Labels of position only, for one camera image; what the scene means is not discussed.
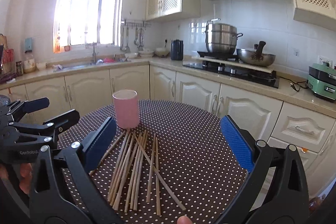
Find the bowl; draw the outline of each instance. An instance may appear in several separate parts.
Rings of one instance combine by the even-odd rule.
[[[125,57],[128,58],[128,59],[134,59],[134,58],[138,57],[138,53],[137,52],[130,52],[130,53],[125,54]]]
[[[140,51],[139,54],[143,58],[149,58],[154,55],[154,51],[150,49],[143,49],[143,51]]]
[[[36,63],[36,67],[38,70],[44,70],[47,67],[47,63],[46,62]]]
[[[167,57],[170,53],[170,50],[167,48],[156,48],[154,53],[159,57]]]

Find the green appliance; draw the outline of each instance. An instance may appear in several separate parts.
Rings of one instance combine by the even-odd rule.
[[[309,67],[307,85],[316,97],[335,102],[336,70],[330,68],[328,63],[323,65],[314,63]]]

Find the countertop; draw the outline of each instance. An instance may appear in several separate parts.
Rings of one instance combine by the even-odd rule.
[[[107,63],[101,65],[93,65],[85,68],[60,70],[54,72],[53,69],[48,68],[41,71],[35,71],[23,76],[17,77],[16,82],[10,84],[0,85],[0,90],[11,88],[18,85],[24,85],[31,82],[47,80],[51,78],[74,75],[78,73],[93,72],[111,68],[124,68],[140,65],[151,65],[163,69],[170,69],[188,75],[201,77],[203,79],[211,80],[225,85],[234,86],[243,90],[255,92],[261,95],[272,97],[293,105],[304,107],[321,114],[336,118],[336,103],[331,103],[319,99],[313,95],[311,90],[301,89],[299,92],[293,90],[288,80],[280,78],[279,88],[275,89],[269,86],[249,82],[246,80],[237,79],[230,76],[220,75],[212,72],[204,72],[197,69],[183,67],[183,63],[190,63],[191,61],[172,61],[169,58],[139,58],[133,59],[131,62]]]

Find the wall socket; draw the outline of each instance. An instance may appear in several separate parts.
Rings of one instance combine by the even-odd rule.
[[[319,56],[319,64],[323,65],[323,62],[328,62],[329,63],[329,67],[332,68],[333,66],[333,61],[330,58],[324,57],[324,56]]]

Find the brown tablecloth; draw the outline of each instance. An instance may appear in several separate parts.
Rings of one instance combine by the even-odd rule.
[[[194,223],[214,222],[241,187],[246,172],[228,147],[220,131],[219,118],[197,107],[170,101],[141,100],[139,110],[140,125],[133,132],[137,135],[145,129],[149,132],[146,147],[149,157],[156,133],[160,173],[187,210],[182,211],[160,184],[162,217],[156,215],[155,175],[151,202],[146,203],[149,164],[144,158],[138,211],[123,212],[127,181],[118,210],[120,217],[129,224],[176,223],[181,215],[189,216]],[[82,117],[77,125],[60,138],[60,148],[82,140],[90,131],[97,130],[108,116],[115,117],[113,105]],[[118,128],[116,137],[120,133],[121,129]],[[106,199],[121,143],[92,176]],[[75,202],[85,208],[71,182],[70,174],[67,170],[64,173]]]

